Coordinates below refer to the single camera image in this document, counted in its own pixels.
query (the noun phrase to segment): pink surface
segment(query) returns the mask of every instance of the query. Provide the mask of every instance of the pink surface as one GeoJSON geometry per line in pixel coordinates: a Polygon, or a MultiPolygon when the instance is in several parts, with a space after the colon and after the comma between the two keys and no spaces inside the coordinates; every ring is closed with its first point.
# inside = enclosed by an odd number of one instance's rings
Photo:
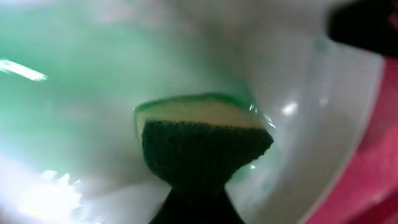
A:
{"type": "MultiPolygon", "coordinates": [[[[379,98],[359,149],[307,224],[357,223],[365,213],[376,212],[375,205],[385,211],[383,202],[392,199],[397,189],[398,60],[386,60],[379,98]]],[[[380,223],[377,219],[368,221],[380,223]]]]}

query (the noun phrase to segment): green scouring pad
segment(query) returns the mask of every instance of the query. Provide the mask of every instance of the green scouring pad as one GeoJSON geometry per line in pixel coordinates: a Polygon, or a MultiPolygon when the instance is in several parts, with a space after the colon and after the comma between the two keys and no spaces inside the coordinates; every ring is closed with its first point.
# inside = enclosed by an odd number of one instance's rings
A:
{"type": "Polygon", "coordinates": [[[224,186],[274,142],[259,118],[216,93],[137,108],[148,168],[172,186],[155,223],[243,223],[224,186]]]}

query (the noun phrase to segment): white plate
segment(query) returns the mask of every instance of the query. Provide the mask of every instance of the white plate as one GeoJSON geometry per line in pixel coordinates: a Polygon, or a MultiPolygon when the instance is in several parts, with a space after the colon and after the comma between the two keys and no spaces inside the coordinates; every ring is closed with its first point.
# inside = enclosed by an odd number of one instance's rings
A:
{"type": "Polygon", "coordinates": [[[0,0],[0,58],[47,78],[0,72],[1,152],[81,178],[104,223],[147,223],[169,187],[137,150],[134,107],[208,91],[248,98],[238,74],[275,144],[238,171],[231,197],[247,223],[304,221],[361,139],[381,59],[325,37],[335,1],[173,2],[0,0]],[[199,35],[217,22],[218,39],[199,35]]]}

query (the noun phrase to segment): pink cloth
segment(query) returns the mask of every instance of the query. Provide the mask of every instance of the pink cloth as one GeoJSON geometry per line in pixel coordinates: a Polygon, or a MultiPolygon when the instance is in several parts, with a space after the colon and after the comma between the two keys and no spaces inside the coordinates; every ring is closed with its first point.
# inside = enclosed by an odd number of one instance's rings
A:
{"type": "MultiPolygon", "coordinates": [[[[354,223],[398,190],[398,60],[386,60],[384,79],[359,149],[340,181],[307,224],[354,223]]],[[[368,223],[380,223],[368,219],[368,223]]]]}

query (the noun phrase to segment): red tablecloth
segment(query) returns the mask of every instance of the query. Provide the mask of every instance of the red tablecloth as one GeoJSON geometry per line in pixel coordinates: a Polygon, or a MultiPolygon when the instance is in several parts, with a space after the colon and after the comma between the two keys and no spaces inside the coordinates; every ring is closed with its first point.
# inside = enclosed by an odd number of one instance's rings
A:
{"type": "Polygon", "coordinates": [[[359,149],[307,224],[390,223],[397,215],[398,60],[386,60],[379,98],[359,149]]]}

